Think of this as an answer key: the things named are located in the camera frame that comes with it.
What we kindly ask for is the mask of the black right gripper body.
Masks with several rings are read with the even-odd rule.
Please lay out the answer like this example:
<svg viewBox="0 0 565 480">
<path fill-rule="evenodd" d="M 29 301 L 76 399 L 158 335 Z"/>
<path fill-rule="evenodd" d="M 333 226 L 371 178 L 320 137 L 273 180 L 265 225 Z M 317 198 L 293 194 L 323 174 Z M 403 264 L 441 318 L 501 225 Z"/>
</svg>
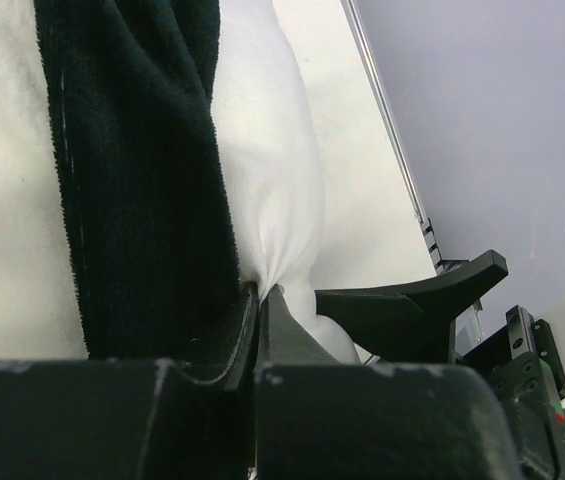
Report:
<svg viewBox="0 0 565 480">
<path fill-rule="evenodd" d="M 506 325 L 453 360 L 494 391 L 526 479 L 565 479 L 565 371 L 549 323 L 517 305 Z"/>
</svg>

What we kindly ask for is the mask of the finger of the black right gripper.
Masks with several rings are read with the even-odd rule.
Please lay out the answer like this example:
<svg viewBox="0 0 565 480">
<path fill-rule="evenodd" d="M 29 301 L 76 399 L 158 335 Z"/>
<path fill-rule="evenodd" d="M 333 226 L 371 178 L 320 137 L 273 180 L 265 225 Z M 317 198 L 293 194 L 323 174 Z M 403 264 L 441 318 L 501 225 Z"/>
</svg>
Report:
<svg viewBox="0 0 565 480">
<path fill-rule="evenodd" d="M 317 313 L 389 362 L 449 363 L 453 322 L 507 275 L 505 258 L 488 250 L 459 268 L 416 282 L 318 290 Z"/>
</svg>

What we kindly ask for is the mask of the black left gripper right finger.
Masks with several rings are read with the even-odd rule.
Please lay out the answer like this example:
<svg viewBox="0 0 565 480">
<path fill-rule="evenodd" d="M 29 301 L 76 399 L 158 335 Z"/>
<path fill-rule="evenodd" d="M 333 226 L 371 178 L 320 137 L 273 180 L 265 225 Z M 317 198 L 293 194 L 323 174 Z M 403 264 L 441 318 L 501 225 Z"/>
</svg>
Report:
<svg viewBox="0 0 565 480">
<path fill-rule="evenodd" d="M 262 305 L 254 371 L 262 479 L 518 479 L 487 383 L 450 365 L 345 365 L 290 315 Z"/>
</svg>

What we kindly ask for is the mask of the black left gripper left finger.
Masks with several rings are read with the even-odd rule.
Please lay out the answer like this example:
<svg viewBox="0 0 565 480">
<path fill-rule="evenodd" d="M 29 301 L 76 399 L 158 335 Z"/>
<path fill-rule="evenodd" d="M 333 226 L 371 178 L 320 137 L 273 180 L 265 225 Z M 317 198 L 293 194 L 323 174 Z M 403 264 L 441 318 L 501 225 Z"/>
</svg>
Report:
<svg viewBox="0 0 565 480">
<path fill-rule="evenodd" d="M 258 294 L 181 360 L 0 361 L 0 479 L 244 479 Z"/>
</svg>

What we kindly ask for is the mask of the white pillow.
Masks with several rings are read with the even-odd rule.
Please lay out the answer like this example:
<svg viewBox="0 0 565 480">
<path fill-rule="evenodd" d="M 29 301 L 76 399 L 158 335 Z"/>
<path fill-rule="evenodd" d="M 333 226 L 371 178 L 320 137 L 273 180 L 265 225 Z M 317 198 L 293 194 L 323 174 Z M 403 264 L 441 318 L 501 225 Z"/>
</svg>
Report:
<svg viewBox="0 0 565 480">
<path fill-rule="evenodd" d="M 325 217 L 319 148 L 293 49 L 270 1 L 222 1 L 212 99 L 240 279 L 281 288 L 291 316 L 338 362 L 350 336 L 317 312 L 311 270 Z"/>
</svg>

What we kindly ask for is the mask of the black white checkered pillowcase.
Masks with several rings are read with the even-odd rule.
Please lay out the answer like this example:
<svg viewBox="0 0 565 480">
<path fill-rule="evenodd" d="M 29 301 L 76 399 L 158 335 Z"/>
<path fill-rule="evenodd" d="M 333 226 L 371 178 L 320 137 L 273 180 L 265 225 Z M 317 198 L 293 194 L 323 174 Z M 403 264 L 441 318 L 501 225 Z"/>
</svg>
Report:
<svg viewBox="0 0 565 480">
<path fill-rule="evenodd" d="M 0 1 L 0 360 L 196 362 L 239 296 L 215 1 Z"/>
</svg>

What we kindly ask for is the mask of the aluminium right frame rail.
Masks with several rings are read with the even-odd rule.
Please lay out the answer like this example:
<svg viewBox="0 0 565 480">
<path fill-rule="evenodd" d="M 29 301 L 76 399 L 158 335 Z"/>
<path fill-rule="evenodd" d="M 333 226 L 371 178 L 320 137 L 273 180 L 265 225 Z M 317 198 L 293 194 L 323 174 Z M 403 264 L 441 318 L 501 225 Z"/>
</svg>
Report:
<svg viewBox="0 0 565 480">
<path fill-rule="evenodd" d="M 384 123 L 384 128 L 392 144 L 393 153 L 399 165 L 416 218 L 419 221 L 420 229 L 427 244 L 434 268 L 437 274 L 448 273 L 466 264 L 467 260 L 445 260 L 442 258 L 433 225 L 420 198 L 403 142 L 398 133 L 390 102 L 385 92 L 380 70 L 373 53 L 370 38 L 362 20 L 359 6 L 357 2 L 353 0 L 342 1 L 342 6 L 371 85 L 371 90 Z M 481 302 L 477 300 L 453 323 L 451 340 L 452 345 L 459 354 L 464 355 L 468 353 L 483 340 L 483 331 L 478 318 L 480 309 Z"/>
</svg>

